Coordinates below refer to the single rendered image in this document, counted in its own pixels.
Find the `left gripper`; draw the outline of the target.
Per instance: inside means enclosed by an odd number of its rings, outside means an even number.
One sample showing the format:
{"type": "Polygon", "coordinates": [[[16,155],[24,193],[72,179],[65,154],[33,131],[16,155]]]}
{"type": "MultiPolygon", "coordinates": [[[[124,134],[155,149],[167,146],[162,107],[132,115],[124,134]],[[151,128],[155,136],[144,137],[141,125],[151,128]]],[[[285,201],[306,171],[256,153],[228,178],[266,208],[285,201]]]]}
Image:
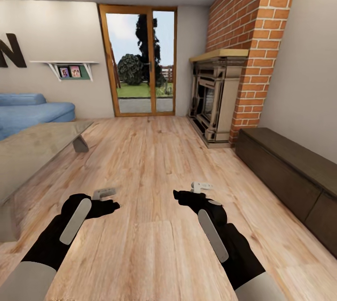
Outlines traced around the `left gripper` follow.
{"type": "Polygon", "coordinates": [[[107,201],[96,201],[98,203],[98,211],[91,218],[101,217],[102,215],[112,214],[114,210],[119,209],[120,205],[118,202],[113,202],[113,200],[107,201]]]}

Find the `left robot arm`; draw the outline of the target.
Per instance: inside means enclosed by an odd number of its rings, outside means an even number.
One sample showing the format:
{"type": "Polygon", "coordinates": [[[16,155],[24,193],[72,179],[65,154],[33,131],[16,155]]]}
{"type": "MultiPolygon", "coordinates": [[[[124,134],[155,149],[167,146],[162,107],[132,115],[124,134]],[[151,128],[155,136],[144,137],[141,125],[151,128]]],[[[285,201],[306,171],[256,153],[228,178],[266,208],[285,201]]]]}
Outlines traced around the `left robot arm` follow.
{"type": "Polygon", "coordinates": [[[118,202],[103,201],[117,193],[106,187],[91,196],[83,193],[69,196],[48,227],[0,287],[0,301],[43,301],[77,232],[88,218],[112,214],[118,202]]]}

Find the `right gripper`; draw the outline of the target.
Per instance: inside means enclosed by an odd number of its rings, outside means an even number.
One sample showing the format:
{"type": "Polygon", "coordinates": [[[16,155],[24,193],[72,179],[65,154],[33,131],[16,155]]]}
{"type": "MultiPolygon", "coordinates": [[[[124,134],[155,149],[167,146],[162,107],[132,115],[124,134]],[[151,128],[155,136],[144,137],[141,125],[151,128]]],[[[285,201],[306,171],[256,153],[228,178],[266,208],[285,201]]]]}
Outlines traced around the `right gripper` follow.
{"type": "Polygon", "coordinates": [[[173,191],[174,198],[178,200],[180,205],[188,206],[193,210],[193,203],[198,197],[206,198],[204,193],[191,193],[190,191],[173,191]]]}

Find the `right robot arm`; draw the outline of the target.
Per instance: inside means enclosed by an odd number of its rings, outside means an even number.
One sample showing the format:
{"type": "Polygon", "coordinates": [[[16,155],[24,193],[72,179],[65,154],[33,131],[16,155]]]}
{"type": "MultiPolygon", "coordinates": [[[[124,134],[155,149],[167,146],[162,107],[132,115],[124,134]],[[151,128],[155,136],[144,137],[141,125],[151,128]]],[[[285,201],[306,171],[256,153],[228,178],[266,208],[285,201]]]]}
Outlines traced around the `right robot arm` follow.
{"type": "Polygon", "coordinates": [[[194,181],[191,187],[191,191],[174,190],[174,198],[198,215],[238,301],[288,301],[250,249],[246,237],[233,223],[227,223],[223,205],[201,193],[201,189],[211,190],[212,185],[194,181]]]}

